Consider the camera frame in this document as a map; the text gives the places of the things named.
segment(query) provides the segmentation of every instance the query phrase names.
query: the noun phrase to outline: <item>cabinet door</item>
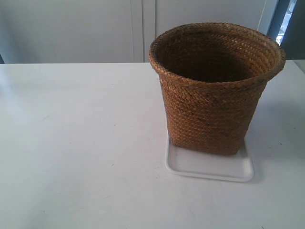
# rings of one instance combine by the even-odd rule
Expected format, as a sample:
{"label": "cabinet door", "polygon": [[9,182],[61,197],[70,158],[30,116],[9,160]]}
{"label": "cabinet door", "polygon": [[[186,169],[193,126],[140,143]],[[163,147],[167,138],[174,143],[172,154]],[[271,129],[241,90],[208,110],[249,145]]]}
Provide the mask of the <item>cabinet door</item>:
{"label": "cabinet door", "polygon": [[142,62],[141,0],[0,0],[27,63]]}
{"label": "cabinet door", "polygon": [[[276,3],[277,0],[144,0],[146,56],[152,29],[155,29],[154,34],[158,36],[182,24],[230,22],[267,33]],[[152,14],[154,26],[148,20]]]}

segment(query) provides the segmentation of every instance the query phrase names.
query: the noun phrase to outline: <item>woven texture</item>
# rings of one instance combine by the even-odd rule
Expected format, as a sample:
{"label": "woven texture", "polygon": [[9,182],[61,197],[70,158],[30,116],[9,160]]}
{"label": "woven texture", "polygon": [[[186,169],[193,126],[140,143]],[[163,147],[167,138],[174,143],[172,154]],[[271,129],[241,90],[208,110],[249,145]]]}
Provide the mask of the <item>woven texture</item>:
{"label": "woven texture", "polygon": [[229,23],[171,29],[151,44],[172,144],[233,155],[258,100],[284,67],[285,53],[265,35]]}

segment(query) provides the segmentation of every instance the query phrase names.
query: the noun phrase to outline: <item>table surface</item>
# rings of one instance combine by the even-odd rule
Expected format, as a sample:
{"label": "table surface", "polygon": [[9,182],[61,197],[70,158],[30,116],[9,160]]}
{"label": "table surface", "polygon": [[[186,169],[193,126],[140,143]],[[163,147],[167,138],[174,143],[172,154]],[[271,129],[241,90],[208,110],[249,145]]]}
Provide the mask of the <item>table surface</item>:
{"label": "table surface", "polygon": [[292,61],[268,83],[235,183],[166,169],[148,63],[1,65],[1,228],[304,228],[304,87]]}

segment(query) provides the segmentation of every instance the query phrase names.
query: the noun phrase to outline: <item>woven basket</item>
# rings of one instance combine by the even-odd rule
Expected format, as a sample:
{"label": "woven basket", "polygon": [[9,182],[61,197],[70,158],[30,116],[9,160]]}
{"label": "woven basket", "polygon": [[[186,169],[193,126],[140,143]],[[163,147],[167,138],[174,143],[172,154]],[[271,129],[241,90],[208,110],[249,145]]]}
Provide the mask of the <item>woven basket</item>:
{"label": "woven basket", "polygon": [[284,67],[285,53],[265,35],[229,23],[188,24],[151,44],[172,144],[233,155],[258,100]]}

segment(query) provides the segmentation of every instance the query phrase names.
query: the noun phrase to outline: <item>brown basket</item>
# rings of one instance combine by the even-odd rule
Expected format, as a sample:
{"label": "brown basket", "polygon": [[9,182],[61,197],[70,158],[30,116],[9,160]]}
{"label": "brown basket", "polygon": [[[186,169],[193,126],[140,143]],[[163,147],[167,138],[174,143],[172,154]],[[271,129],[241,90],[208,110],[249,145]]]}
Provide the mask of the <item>brown basket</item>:
{"label": "brown basket", "polygon": [[149,60],[159,74],[171,143],[233,155],[285,53],[249,28],[198,23],[156,38]]}

